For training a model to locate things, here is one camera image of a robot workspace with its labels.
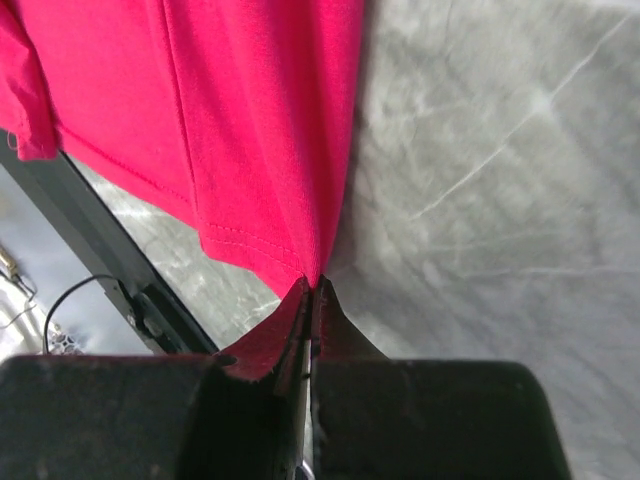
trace marble tabletop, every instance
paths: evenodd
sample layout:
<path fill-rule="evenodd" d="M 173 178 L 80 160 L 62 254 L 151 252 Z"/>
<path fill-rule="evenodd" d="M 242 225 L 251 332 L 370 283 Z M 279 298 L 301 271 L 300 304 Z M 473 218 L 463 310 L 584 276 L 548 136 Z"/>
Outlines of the marble tabletop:
<path fill-rule="evenodd" d="M 367 3 L 328 276 L 385 353 L 517 360 L 576 479 L 640 478 L 640 2 Z M 83 168 L 225 346 L 277 298 Z"/>

